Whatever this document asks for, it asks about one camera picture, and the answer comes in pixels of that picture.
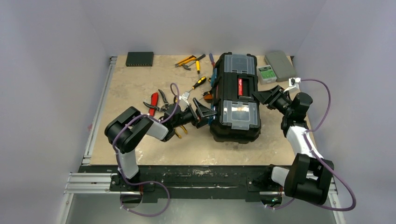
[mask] gray case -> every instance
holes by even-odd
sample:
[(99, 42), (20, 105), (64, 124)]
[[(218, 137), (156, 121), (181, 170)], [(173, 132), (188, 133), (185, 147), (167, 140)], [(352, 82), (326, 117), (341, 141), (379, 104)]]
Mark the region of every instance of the gray case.
[(294, 70), (293, 65), (291, 65), (283, 51), (266, 54), (264, 59), (267, 64), (271, 65), (277, 82), (287, 81), (289, 78), (297, 76), (296, 70)]

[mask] tabletop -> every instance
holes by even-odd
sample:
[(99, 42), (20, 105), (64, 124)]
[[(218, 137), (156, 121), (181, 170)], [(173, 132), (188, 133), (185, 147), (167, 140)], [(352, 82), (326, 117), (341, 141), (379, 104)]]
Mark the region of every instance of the tabletop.
[[(142, 113), (148, 113), (143, 101), (150, 103), (150, 96), (158, 89), (164, 91), (169, 101), (173, 100), (170, 84), (176, 83), (180, 94), (189, 90), (198, 80), (195, 66), (190, 71), (174, 64), (187, 56), (154, 56), (152, 67), (126, 67), (127, 56), (118, 56), (108, 94), (103, 103), (103, 112), (99, 118), (98, 134), (94, 142), (91, 165), (115, 165), (116, 159), (112, 146), (104, 135), (105, 127), (128, 107), (134, 106)], [(257, 56), (258, 66), (266, 65), (264, 56)], [(212, 75), (209, 56), (200, 61), (201, 76)], [(258, 90), (268, 90), (276, 85), (288, 87), (287, 82), (258, 84)], [(209, 82), (191, 91), (190, 98), (200, 99), (202, 92), (210, 90)], [(161, 97), (158, 105), (163, 105)], [(162, 116), (156, 112), (155, 117)], [(290, 165), (294, 160), (293, 150), (283, 136), (280, 128), (282, 114), (260, 105), (262, 122), (261, 135), (254, 142), (238, 144), (236, 142), (215, 142), (209, 132), (209, 126), (200, 129), (191, 124), (185, 125), (188, 134), (178, 128), (182, 138), (174, 136), (162, 142), (145, 136), (135, 149), (136, 160), (141, 165)]]

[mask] hammer head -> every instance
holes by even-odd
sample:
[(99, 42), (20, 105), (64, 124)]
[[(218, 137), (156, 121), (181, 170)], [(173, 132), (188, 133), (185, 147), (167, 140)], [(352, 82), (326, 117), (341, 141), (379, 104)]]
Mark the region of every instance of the hammer head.
[(191, 70), (191, 69), (188, 67), (188, 65), (186, 65), (186, 64), (183, 64), (182, 66), (183, 66), (183, 68), (186, 69), (186, 70)]

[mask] hammer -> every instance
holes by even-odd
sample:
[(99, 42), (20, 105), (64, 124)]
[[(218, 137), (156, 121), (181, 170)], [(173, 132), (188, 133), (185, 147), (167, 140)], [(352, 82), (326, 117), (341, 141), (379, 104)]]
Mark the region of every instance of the hammer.
[(199, 61), (199, 60), (201, 60), (202, 58), (204, 58), (205, 56), (206, 56), (206, 55), (203, 54), (203, 55), (199, 56), (197, 59), (195, 59), (195, 60), (193, 60), (193, 61), (190, 61), (190, 62), (188, 62), (187, 64), (183, 64), (183, 68), (186, 69), (186, 70), (191, 70), (191, 68), (189, 68), (189, 67), (192, 66), (193, 64), (195, 64), (195, 61)]

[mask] red label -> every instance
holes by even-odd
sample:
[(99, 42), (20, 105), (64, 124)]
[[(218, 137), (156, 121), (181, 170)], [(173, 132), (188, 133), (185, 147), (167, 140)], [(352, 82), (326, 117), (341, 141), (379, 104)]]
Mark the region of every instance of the red label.
[(242, 91), (242, 79), (238, 78), (238, 96), (242, 96), (243, 91)]

